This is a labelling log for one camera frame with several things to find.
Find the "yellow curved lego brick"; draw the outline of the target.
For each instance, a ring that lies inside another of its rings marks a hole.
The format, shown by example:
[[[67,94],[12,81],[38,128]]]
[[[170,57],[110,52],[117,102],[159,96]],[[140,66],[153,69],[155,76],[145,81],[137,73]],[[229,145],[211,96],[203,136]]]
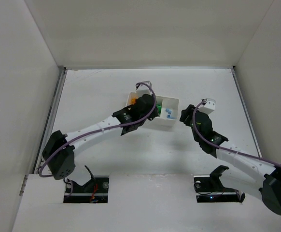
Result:
[[[137,100],[138,98],[137,97],[132,97],[131,99],[130,99],[130,105],[134,105],[135,103],[136,103],[136,100]]]

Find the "green lego brick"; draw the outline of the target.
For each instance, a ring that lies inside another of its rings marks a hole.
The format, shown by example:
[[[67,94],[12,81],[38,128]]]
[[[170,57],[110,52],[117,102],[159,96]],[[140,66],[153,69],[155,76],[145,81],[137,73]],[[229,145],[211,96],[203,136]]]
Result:
[[[160,115],[161,114],[161,110],[162,110],[162,106],[157,104],[156,107],[157,107],[157,110],[158,110],[158,115]]]

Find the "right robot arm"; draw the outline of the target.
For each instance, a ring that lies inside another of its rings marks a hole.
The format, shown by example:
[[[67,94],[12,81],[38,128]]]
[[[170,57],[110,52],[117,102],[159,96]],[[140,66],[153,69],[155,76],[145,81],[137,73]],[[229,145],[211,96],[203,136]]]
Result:
[[[281,216],[281,164],[244,153],[229,139],[212,128],[209,101],[188,105],[181,111],[180,122],[192,130],[203,152],[228,165],[220,165],[209,175],[214,192],[233,189],[261,200],[273,213]]]

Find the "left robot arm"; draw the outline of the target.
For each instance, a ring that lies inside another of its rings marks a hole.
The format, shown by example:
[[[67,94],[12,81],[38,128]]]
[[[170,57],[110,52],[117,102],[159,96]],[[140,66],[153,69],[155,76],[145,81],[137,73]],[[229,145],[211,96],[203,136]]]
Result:
[[[155,94],[144,94],[136,99],[135,104],[114,112],[97,124],[66,134],[57,130],[50,135],[43,149],[44,164],[39,169],[39,175],[52,176],[55,180],[69,178],[76,181],[72,173],[77,168],[77,155],[107,139],[135,131],[146,120],[153,120],[157,116]]]

